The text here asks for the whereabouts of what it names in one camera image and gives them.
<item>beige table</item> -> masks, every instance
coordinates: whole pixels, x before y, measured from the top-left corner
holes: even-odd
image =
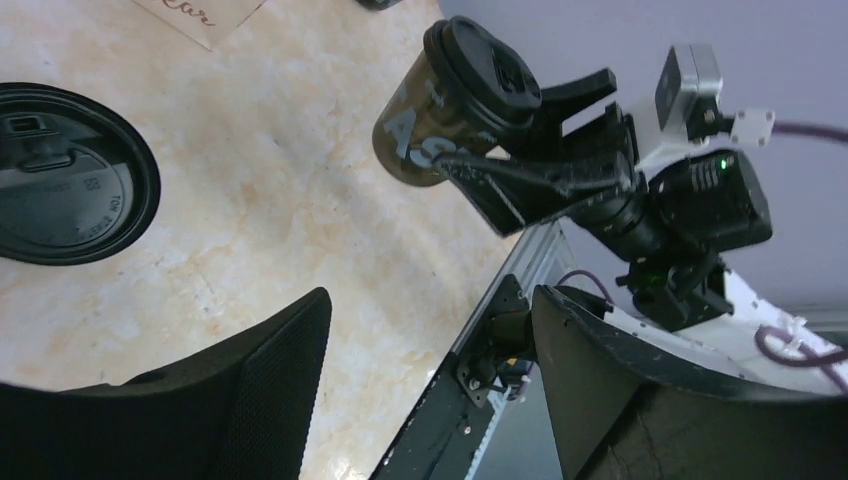
[[[122,114],[162,204],[125,252],[0,259],[0,379],[121,383],[256,324],[316,286],[334,303],[302,478],[367,478],[503,262],[450,185],[391,179],[374,119],[440,17],[269,0],[208,52],[129,0],[0,2],[0,81]]]

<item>tabletop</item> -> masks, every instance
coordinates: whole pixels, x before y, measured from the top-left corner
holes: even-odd
[[[0,380],[122,383],[286,307],[333,301],[301,478],[367,478],[506,258],[451,185],[407,187],[370,132],[441,17],[269,0],[208,51],[129,0],[0,3],[0,82],[72,90],[150,145],[150,229],[84,266],[0,259]]]

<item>black bracket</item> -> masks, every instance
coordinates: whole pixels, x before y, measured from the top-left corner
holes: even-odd
[[[530,302],[521,290],[518,278],[512,274],[505,276],[459,352],[456,379],[477,407],[486,404],[497,377],[497,369],[502,362],[500,352],[492,345],[492,320],[503,315],[529,313],[529,310]]]

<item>wire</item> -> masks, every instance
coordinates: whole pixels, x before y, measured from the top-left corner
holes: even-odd
[[[797,135],[848,145],[848,130],[803,122],[775,122],[772,135]]]
[[[612,301],[612,295],[610,295],[609,290],[607,290],[607,287],[604,286],[604,283],[601,281],[601,279],[598,278],[597,275],[595,275],[594,273],[592,273],[588,270],[582,270],[582,269],[579,269],[579,268],[572,270],[572,271],[566,273],[562,278],[560,278],[559,281],[557,282],[556,286],[560,286],[560,285],[564,284],[569,278],[576,277],[576,276],[579,276],[579,275],[583,275],[584,277],[588,277],[590,280],[592,280],[592,282],[594,282],[595,285],[598,287],[598,290],[601,291],[601,294],[603,294],[606,301],[611,305],[615,304]]]
[[[834,368],[833,365],[835,363],[839,363],[844,360],[848,360],[848,350],[839,350],[838,352],[829,353],[827,355],[821,355],[816,353],[809,345],[801,343],[798,346],[798,350],[804,354],[805,359],[797,359],[797,358],[788,358],[776,353],[769,348],[766,343],[766,339],[768,337],[777,337],[785,343],[791,343],[794,338],[791,333],[786,330],[781,330],[777,327],[771,327],[763,325],[759,329],[757,329],[757,333],[754,334],[754,343],[757,344],[757,349],[765,355],[769,360],[777,363],[778,365],[783,365],[785,367],[792,368],[814,368],[819,367],[822,369],[822,373],[824,373],[827,378],[829,378],[833,383],[839,387],[839,390],[848,394],[848,382],[842,378]]]

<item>cup lid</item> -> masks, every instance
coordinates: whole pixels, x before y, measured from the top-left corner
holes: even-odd
[[[521,56],[473,20],[452,17],[441,39],[458,77],[492,113],[521,123],[542,104],[539,84]]]
[[[78,265],[150,226],[159,171],[144,139],[105,106],[46,85],[0,83],[0,256]]]

